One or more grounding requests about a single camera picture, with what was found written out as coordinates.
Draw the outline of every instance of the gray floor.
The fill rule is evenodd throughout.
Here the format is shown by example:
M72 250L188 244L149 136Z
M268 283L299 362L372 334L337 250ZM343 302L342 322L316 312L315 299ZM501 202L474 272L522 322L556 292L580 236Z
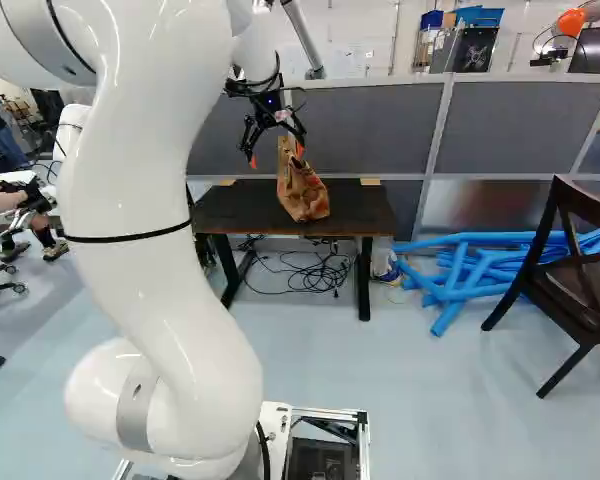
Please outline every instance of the gray floor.
M68 424L64 380L115 335L67 257L18 261L26 298L0 294L0 480L108 480L118 462ZM255 266L258 288L281 286ZM219 283L214 278L212 283ZM490 334L492 301L470 305L442 339L417 292L374 285L372 320L341 296L259 296L232 308L265 371L266 397L370 412L372 478L600 480L600 347L545 401L536 389L574 344L531 305Z

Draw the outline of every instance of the table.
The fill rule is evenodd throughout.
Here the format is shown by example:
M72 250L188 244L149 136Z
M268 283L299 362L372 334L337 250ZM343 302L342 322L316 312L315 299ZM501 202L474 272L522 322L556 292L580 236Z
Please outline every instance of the table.
M363 186L357 179L324 181L331 205L328 218L298 224L278 202L276 180L238 180L233 185L212 187L191 210L192 226L198 241L210 235L222 268L227 288L222 303L229 308L255 252L247 252L237 267L227 238L232 234L299 235L307 237L362 237L356 257L358 315L371 319L369 277L374 236L394 236L396 218L382 185Z

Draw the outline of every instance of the brown paper bag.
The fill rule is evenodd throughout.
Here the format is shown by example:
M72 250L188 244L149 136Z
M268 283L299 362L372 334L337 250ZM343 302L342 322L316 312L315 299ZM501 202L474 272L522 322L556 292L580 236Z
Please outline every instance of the brown paper bag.
M287 137L278 137L278 200L298 223L330 213L327 188Z

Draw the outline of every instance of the chair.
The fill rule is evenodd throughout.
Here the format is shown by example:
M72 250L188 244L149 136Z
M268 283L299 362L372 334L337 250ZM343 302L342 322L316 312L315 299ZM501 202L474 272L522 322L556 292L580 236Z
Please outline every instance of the chair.
M539 264L556 213L562 221L569 254ZM554 176L529 253L511 287L482 324L482 330L491 330L523 294L579 344L578 350L538 390L536 395L540 398L600 344L600 252L582 254L570 214L600 227L600 198Z

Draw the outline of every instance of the chair leg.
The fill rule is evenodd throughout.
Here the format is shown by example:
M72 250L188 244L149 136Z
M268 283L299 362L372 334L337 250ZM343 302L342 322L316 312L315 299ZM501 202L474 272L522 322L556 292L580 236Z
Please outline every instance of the chair leg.
M504 314L511 308L511 305L518 299L520 296L520 289L516 287L516 282L513 282L511 288L507 290L507 293L500 299L496 308L493 309L491 315L484 321L482 324L482 330L485 332L490 331L493 327L496 326L496 323L500 321Z
M587 356L587 353L589 353L592 348L593 347L590 346L581 346L578 350L576 350L576 352L573 355L571 355L566 362L562 364L558 371L554 373L549 380L547 380L547 383L540 387L540 390L538 390L536 395L539 398L546 397L547 394L551 390L553 390L553 388L558 383L560 383L562 379L566 377L571 370L573 370L573 367L575 367L580 362L580 360Z

